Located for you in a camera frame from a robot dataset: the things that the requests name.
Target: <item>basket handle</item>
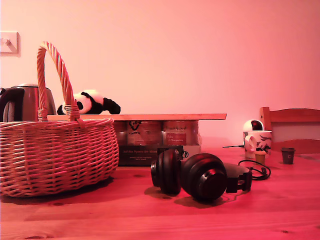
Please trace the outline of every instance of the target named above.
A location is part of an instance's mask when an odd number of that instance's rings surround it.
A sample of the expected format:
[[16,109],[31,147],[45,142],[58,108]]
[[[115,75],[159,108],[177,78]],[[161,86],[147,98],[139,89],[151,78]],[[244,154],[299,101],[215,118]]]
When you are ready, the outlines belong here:
[[56,70],[58,72],[61,86],[63,99],[65,102],[65,110],[68,115],[69,121],[78,121],[80,125],[83,121],[80,120],[79,108],[74,99],[74,93],[72,90],[71,83],[69,81],[69,75],[65,66],[65,62],[62,60],[61,55],[58,50],[50,42],[44,41],[39,49],[36,58],[36,68],[38,76],[38,87],[39,87],[39,109],[38,109],[38,120],[40,122],[48,121],[48,110],[46,108],[47,104],[47,92],[45,83],[45,56],[46,52],[51,55]]

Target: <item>tin can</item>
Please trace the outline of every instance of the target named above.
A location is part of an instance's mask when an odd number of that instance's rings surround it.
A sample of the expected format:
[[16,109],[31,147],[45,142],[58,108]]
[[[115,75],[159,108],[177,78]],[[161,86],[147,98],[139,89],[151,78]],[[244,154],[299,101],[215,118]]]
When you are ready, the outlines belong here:
[[128,145],[161,145],[162,123],[160,121],[129,121]]
[[113,123],[114,131],[116,134],[116,139],[119,146],[124,146],[128,144],[127,139],[127,122],[126,121],[114,121]]
[[199,145],[197,120],[176,120],[163,123],[164,145]]

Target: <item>headphone cable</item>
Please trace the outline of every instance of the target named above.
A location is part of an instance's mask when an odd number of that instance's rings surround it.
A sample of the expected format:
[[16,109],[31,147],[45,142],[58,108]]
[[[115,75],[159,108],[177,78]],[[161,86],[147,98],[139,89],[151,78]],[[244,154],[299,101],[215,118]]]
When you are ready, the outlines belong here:
[[239,163],[238,163],[238,166],[240,166],[241,163],[243,162],[251,162],[251,163],[255,163],[255,164],[259,164],[262,166],[261,170],[258,170],[258,169],[255,169],[253,168],[252,166],[251,167],[247,167],[248,169],[250,169],[251,171],[256,171],[258,173],[261,174],[261,176],[252,176],[252,180],[258,180],[258,181],[261,181],[261,180],[266,180],[270,177],[271,175],[271,169],[269,167],[267,167],[266,165],[263,165],[262,163],[258,162],[258,161],[253,161],[253,160],[241,160]]

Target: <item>black headphones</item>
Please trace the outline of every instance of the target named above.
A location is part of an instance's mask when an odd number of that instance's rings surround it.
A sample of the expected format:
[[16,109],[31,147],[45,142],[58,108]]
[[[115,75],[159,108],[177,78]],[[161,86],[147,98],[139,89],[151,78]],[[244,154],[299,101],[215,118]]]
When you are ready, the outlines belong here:
[[151,163],[155,187],[177,195],[181,187],[197,201],[213,201],[224,192],[250,191],[252,171],[244,166],[223,163],[210,153],[199,153],[183,161],[179,151],[170,148]]

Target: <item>wooden chair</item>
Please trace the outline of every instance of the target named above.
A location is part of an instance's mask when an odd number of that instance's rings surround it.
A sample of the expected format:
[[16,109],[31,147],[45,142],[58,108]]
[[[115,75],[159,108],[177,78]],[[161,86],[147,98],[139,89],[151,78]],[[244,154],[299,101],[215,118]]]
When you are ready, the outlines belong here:
[[[269,107],[260,108],[260,118],[264,129],[272,131],[275,124],[316,124],[320,128],[320,110],[310,108],[289,108],[270,111]],[[291,139],[274,142],[271,149],[281,151],[281,148],[295,148],[297,154],[319,154],[320,134],[318,139]]]

